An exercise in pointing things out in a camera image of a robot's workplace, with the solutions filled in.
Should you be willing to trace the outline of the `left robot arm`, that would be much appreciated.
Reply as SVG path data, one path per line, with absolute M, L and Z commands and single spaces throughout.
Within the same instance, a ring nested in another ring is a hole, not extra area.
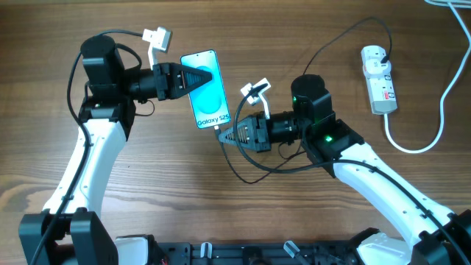
M 179 63 L 159 63 L 156 52 L 169 47 L 165 29 L 145 30 L 150 67 L 126 68 L 125 45 L 108 30 L 87 39 L 76 63 L 88 81 L 78 111 L 79 135 L 53 195 L 36 214 L 25 215 L 18 234 L 29 264 L 167 264 L 169 256 L 154 236 L 112 239 L 100 219 L 113 165 L 129 139 L 136 104 L 179 99 L 209 83 L 208 71 Z

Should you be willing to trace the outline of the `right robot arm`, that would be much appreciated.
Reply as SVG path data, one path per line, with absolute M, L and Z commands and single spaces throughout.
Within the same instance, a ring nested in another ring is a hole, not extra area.
M 319 75 L 303 74 L 291 84 L 290 112 L 235 117 L 217 134 L 220 144 L 269 151 L 272 144 L 300 141 L 311 164 L 350 186 L 399 232 L 389 238 L 369 228 L 350 240 L 346 264 L 469 264 L 470 211 L 456 214 L 434 202 L 384 163 L 341 119 Z

